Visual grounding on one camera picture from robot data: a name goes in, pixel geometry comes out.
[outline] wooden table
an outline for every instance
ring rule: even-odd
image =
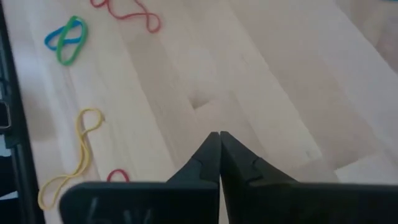
[[[144,3],[162,18],[158,34],[89,0],[3,0],[40,185],[75,168],[86,107],[106,122],[68,187],[117,168],[167,180],[219,130],[301,181],[398,183],[398,76],[333,1]],[[64,67],[43,40],[72,15],[89,36]],[[45,217],[60,223],[57,209]]]

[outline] yellow rubber band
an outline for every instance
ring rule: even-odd
[[[81,122],[82,122],[82,118],[83,115],[88,112],[88,111],[93,111],[96,112],[98,115],[98,121],[97,123],[92,127],[92,128],[88,128],[85,129],[84,131],[80,130],[80,126],[81,126]],[[57,201],[57,198],[60,194],[60,191],[62,189],[62,187],[72,178],[74,177],[78,177],[80,175],[82,175],[82,173],[87,169],[87,167],[89,166],[90,162],[91,162],[91,154],[90,154],[90,150],[88,149],[88,146],[85,143],[85,136],[87,135],[87,133],[89,133],[90,131],[94,131],[96,129],[98,129],[102,122],[104,121],[104,117],[102,115],[102,112],[99,109],[96,108],[86,108],[83,109],[79,112],[79,115],[77,116],[76,119],[76,123],[75,123],[75,131],[76,131],[76,135],[77,138],[79,139],[79,143],[80,143],[80,161],[79,164],[76,166],[76,169],[71,173],[71,174],[63,174],[57,177],[54,177],[52,179],[50,179],[49,181],[47,181],[42,188],[39,190],[39,194],[37,195],[37,203],[39,204],[39,207],[42,210],[50,210],[55,206],[55,203]],[[43,194],[45,192],[45,189],[55,180],[58,179],[63,179],[63,181],[61,182],[61,184],[57,187],[55,193],[54,193],[54,197],[52,198],[51,204],[49,206],[46,206],[46,204],[44,204],[44,200],[43,200]]]

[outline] blue rubber band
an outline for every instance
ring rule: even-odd
[[[81,26],[83,28],[83,24],[79,21],[79,20],[75,20],[73,21],[72,24],[72,28],[75,28],[76,26]],[[50,50],[56,51],[57,50],[57,46],[51,46],[50,45],[50,41],[61,34],[62,30],[65,28],[65,26],[57,29],[56,31],[50,33],[49,35],[47,35],[44,39],[44,45],[46,45]],[[76,38],[71,38],[71,39],[65,39],[63,41],[63,46],[67,45],[67,44],[78,44],[81,40],[81,36],[83,35],[83,33],[80,34],[79,37]]]

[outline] wood grain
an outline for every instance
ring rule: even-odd
[[[340,5],[355,26],[331,0],[145,0],[164,25],[149,34],[144,18],[116,21],[86,0],[2,3],[40,185],[76,166],[86,107],[106,121],[68,187],[117,168],[165,181],[221,130],[301,181],[398,183],[398,76],[357,28],[365,9]],[[89,36],[63,67],[43,39],[72,15]],[[60,223],[57,209],[45,217]]]

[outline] red rubber band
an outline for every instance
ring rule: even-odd
[[[157,14],[149,12],[147,10],[147,8],[145,7],[145,5],[143,5],[143,3],[141,3],[139,0],[134,0],[134,2],[144,12],[135,12],[135,13],[126,14],[126,15],[123,15],[123,16],[118,16],[112,11],[111,0],[103,0],[100,3],[95,3],[95,0],[90,0],[91,5],[93,5],[93,7],[95,7],[95,8],[103,7],[104,5],[106,5],[107,8],[108,8],[108,12],[113,17],[115,17],[116,19],[120,19],[121,20],[121,19],[127,19],[127,18],[134,17],[134,16],[145,16],[146,17],[146,26],[147,26],[148,32],[150,32],[151,34],[154,34],[154,33],[158,32],[160,30],[160,28],[162,27],[162,21],[160,20],[160,17]],[[157,26],[155,28],[153,28],[153,29],[150,28],[150,17],[151,16],[154,16],[157,19]]]
[[[129,175],[128,175],[127,172],[124,171],[123,169],[116,169],[116,170],[113,170],[112,172],[110,172],[110,173],[108,174],[108,177],[106,178],[106,181],[107,181],[107,182],[110,182],[110,181],[112,180],[112,176],[113,176],[115,173],[117,173],[117,172],[119,172],[119,173],[121,173],[121,174],[123,175],[124,180],[125,180],[126,182],[130,182]]]

